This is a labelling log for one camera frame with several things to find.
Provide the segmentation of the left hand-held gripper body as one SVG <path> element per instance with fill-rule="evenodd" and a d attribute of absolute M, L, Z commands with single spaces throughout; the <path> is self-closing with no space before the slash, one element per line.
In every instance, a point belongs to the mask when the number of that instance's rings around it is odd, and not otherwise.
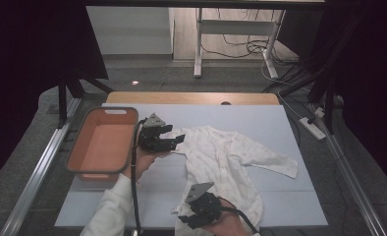
<path fill-rule="evenodd" d="M 148 151 L 170 151 L 165 149 L 165 140 L 161 139 L 159 129 L 167 125 L 155 113 L 152 113 L 142 124 L 138 133 L 138 145 Z"/>

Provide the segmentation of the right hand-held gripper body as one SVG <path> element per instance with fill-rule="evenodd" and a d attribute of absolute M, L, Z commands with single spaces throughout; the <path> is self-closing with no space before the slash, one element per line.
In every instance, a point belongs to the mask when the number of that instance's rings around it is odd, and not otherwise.
<path fill-rule="evenodd" d="M 212 223 L 221 215 L 220 201 L 208 190 L 214 185 L 213 182 L 193 184 L 189 190 L 185 203 L 195 214 L 193 220 L 202 220 L 203 223 Z"/>

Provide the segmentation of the white baby garment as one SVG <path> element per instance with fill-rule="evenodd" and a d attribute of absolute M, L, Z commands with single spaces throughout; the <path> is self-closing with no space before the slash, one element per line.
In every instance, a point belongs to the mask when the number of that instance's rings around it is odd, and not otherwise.
<path fill-rule="evenodd" d="M 256 226 L 263 215 L 263 201 L 251 182 L 247 168 L 259 167 L 296 178 L 298 163 L 237 132 L 219 131 L 209 126 L 176 128 L 172 137 L 183 135 L 175 153 L 186 157 L 186 197 L 192 185 L 211 182 L 211 192 L 241 210 Z"/>

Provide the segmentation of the orange plastic basket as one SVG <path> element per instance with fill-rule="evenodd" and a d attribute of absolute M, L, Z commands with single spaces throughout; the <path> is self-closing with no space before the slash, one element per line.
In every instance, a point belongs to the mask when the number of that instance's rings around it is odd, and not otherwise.
<path fill-rule="evenodd" d="M 130 161 L 138 111 L 132 107 L 89 110 L 66 161 L 83 181 L 116 181 Z"/>

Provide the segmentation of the person's left hand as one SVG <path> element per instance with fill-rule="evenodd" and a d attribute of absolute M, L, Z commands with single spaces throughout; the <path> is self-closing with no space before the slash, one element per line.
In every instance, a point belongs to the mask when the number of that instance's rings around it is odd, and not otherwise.
<path fill-rule="evenodd" d="M 142 174 L 150 167 L 150 165 L 155 161 L 156 158 L 163 158 L 169 154 L 169 151 L 149 152 L 138 147 L 135 170 L 132 170 L 132 166 L 128 166 L 122 172 L 122 174 L 128 177 L 129 179 L 138 180 L 142 176 Z"/>

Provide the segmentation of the person's right hand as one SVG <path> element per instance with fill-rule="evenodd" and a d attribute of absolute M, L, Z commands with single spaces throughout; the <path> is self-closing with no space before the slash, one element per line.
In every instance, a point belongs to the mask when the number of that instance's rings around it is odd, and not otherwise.
<path fill-rule="evenodd" d="M 205 225 L 202 229 L 214 236 L 248 236 L 240 217 L 230 211 L 223 211 L 218 221 Z"/>

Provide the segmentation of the wooden table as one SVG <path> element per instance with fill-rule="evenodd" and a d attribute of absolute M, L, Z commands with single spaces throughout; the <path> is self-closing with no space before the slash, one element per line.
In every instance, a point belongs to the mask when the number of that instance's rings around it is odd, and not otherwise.
<path fill-rule="evenodd" d="M 279 105 L 273 93 L 113 91 L 107 103 Z"/>

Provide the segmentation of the black metal stand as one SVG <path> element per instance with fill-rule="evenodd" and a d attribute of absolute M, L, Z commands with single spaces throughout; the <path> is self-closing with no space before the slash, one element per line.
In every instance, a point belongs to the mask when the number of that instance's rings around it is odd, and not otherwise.
<path fill-rule="evenodd" d="M 113 91 L 112 88 L 104 85 L 102 82 L 93 78 L 83 78 L 84 81 L 90 83 L 98 89 L 106 93 Z M 59 122 L 58 127 L 62 128 L 67 121 L 67 91 L 70 92 L 73 98 L 83 98 L 85 91 L 79 79 L 66 80 L 61 79 L 58 83 L 58 105 L 59 105 Z"/>
<path fill-rule="evenodd" d="M 335 82 L 333 77 L 323 77 L 315 81 L 312 89 L 310 90 L 307 99 L 310 103 L 318 102 L 321 98 L 324 98 L 324 125 L 326 126 L 330 134 L 334 134 L 332 126 L 332 114 L 334 108 L 334 93 Z"/>

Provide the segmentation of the white cabinet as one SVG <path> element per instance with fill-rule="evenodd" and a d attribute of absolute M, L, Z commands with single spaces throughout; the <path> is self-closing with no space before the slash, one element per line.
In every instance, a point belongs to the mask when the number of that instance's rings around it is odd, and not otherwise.
<path fill-rule="evenodd" d="M 171 55 L 174 14 L 161 7 L 87 6 L 102 54 Z"/>

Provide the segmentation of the white power strip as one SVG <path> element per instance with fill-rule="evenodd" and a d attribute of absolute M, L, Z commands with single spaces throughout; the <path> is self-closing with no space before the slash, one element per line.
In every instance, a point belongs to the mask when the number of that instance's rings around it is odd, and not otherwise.
<path fill-rule="evenodd" d="M 326 135 L 307 117 L 299 120 L 303 127 L 309 131 L 317 140 L 321 141 L 326 138 Z"/>

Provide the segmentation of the dark curtain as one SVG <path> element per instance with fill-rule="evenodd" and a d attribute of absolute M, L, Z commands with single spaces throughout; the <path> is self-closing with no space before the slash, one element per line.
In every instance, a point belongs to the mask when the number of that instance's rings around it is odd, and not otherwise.
<path fill-rule="evenodd" d="M 84 0 L 0 0 L 0 170 L 40 95 L 84 77 L 108 77 Z"/>
<path fill-rule="evenodd" d="M 334 97 L 344 99 L 346 126 L 378 165 L 364 168 L 363 180 L 387 182 L 387 0 L 322 0 L 290 8 L 288 40 L 310 39 L 312 49 L 299 64 L 309 81 L 331 76 Z"/>

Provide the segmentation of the aluminium rail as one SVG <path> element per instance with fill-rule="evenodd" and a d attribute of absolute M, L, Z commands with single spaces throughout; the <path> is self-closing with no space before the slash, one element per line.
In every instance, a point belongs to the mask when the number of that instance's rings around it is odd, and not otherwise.
<path fill-rule="evenodd" d="M 336 136 L 329 132 L 324 122 L 318 116 L 316 116 L 316 122 L 326 135 L 326 141 L 334 155 L 336 165 L 340 169 L 343 179 L 346 182 L 355 203 L 359 207 L 360 214 L 363 217 L 371 236 L 387 236 L 384 225 L 372 202 L 363 190 L 350 162 L 347 160 L 344 146 L 339 144 Z"/>
<path fill-rule="evenodd" d="M 67 106 L 67 119 L 64 125 L 57 128 L 51 136 L 51 139 L 34 167 L 28 182 L 26 183 L 5 225 L 3 226 L 0 236 L 18 235 L 27 217 L 28 211 L 43 183 L 46 173 L 53 162 L 61 143 L 65 139 L 72 124 L 72 119 L 74 118 L 82 101 L 83 100 L 81 98 L 73 98 Z"/>

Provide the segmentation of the white metal desk frame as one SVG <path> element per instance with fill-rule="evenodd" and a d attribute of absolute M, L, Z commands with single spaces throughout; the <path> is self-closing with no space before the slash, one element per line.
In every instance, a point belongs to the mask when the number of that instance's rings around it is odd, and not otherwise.
<path fill-rule="evenodd" d="M 202 9 L 196 8 L 196 48 L 194 55 L 193 76 L 201 77 L 202 60 L 202 36 L 204 34 L 229 34 L 229 35 L 260 35 L 267 36 L 268 43 L 261 52 L 265 66 L 271 79 L 279 76 L 273 65 L 272 49 L 274 48 L 285 10 L 280 10 L 276 18 L 270 22 L 260 21 L 234 21 L 234 20 L 205 20 L 202 17 Z"/>

